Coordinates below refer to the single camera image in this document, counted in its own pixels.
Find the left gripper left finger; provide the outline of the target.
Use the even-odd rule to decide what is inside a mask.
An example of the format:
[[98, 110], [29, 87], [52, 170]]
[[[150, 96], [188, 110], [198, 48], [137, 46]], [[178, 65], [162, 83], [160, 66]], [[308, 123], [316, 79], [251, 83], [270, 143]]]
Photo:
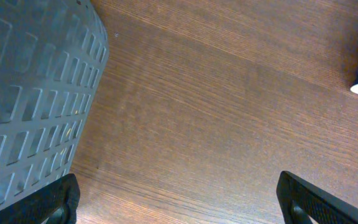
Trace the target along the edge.
[[80, 188], [75, 174], [67, 174], [0, 211], [4, 223], [76, 223]]

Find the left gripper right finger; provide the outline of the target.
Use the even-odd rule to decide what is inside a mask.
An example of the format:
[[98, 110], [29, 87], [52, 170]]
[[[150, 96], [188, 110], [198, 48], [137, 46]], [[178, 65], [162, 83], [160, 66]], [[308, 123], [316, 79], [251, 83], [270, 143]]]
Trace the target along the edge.
[[276, 194], [286, 224], [358, 224], [358, 208], [289, 171], [280, 173]]

